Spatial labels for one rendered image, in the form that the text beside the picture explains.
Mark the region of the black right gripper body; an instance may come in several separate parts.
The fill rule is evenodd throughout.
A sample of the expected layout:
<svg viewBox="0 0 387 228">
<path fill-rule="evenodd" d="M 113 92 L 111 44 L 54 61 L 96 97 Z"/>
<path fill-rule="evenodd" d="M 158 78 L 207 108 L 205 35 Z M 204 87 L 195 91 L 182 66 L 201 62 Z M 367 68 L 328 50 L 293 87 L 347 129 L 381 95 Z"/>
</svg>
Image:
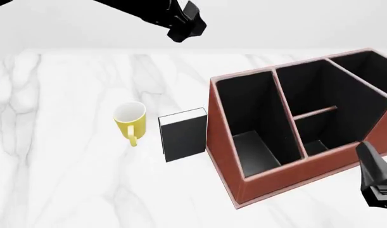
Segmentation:
<svg viewBox="0 0 387 228">
<path fill-rule="evenodd" d="M 368 206 L 387 209 L 387 182 L 378 185 L 361 182 L 360 191 Z"/>
</svg>

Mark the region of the black book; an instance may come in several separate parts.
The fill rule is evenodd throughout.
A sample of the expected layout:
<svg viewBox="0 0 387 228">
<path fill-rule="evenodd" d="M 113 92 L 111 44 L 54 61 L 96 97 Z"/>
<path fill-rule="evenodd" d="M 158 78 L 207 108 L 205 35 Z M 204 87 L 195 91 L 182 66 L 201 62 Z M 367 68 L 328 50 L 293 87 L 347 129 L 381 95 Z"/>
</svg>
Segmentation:
<svg viewBox="0 0 387 228">
<path fill-rule="evenodd" d="M 207 113 L 204 108 L 158 117 L 158 125 L 166 162 L 205 151 Z"/>
</svg>

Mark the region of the yellow mug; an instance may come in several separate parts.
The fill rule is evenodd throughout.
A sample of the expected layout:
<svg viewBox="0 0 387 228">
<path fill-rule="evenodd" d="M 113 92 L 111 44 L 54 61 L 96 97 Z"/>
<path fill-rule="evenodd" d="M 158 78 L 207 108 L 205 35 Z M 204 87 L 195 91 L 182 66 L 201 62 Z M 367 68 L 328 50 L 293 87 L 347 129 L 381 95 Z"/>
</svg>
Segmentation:
<svg viewBox="0 0 387 228">
<path fill-rule="evenodd" d="M 130 101 L 118 106 L 113 119 L 122 135 L 129 140 L 132 147 L 146 132 L 146 107 L 141 102 Z"/>
</svg>

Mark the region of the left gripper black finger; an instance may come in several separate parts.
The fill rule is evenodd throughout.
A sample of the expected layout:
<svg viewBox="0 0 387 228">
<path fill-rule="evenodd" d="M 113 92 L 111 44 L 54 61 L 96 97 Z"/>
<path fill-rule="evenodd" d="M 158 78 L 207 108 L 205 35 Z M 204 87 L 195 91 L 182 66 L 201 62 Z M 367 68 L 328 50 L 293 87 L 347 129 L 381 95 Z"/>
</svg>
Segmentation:
<svg viewBox="0 0 387 228">
<path fill-rule="evenodd" d="M 204 22 L 204 20 L 200 16 L 197 16 L 194 20 L 192 20 L 191 25 L 192 28 L 189 32 L 188 37 L 201 36 L 207 26 L 206 22 Z"/>
<path fill-rule="evenodd" d="M 186 28 L 172 28 L 168 31 L 167 36 L 176 43 L 181 43 L 190 37 L 191 31 Z"/>
</svg>

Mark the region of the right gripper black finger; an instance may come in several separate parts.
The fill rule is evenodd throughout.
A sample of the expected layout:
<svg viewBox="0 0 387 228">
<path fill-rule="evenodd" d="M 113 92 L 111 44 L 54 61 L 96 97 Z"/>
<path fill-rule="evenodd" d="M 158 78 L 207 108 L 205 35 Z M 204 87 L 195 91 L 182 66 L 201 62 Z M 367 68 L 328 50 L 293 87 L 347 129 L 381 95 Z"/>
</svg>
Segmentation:
<svg viewBox="0 0 387 228">
<path fill-rule="evenodd" d="M 387 162 L 370 142 L 361 142 L 356 150 L 362 176 L 361 189 L 387 189 Z"/>
</svg>

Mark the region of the red-brown desk caddy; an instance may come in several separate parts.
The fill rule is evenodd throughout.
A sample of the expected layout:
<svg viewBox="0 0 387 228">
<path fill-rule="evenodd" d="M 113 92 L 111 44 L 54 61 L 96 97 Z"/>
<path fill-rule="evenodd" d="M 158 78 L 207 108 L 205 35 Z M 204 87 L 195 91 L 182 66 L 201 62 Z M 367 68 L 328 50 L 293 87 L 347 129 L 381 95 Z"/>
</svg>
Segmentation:
<svg viewBox="0 0 387 228">
<path fill-rule="evenodd" d="M 387 56 L 360 49 L 212 77 L 206 150 L 236 208 L 387 155 Z"/>
</svg>

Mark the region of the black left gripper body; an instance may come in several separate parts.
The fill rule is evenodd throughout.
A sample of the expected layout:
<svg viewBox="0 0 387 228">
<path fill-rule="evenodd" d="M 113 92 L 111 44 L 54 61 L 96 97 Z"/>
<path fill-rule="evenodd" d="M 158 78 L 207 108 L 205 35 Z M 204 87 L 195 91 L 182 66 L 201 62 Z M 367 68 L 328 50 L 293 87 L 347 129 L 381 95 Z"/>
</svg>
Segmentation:
<svg viewBox="0 0 387 228">
<path fill-rule="evenodd" d="M 168 22 L 165 25 L 170 32 L 190 32 L 193 28 L 193 3 L 187 0 L 181 9 L 178 0 L 168 0 L 169 6 L 165 10 Z"/>
</svg>

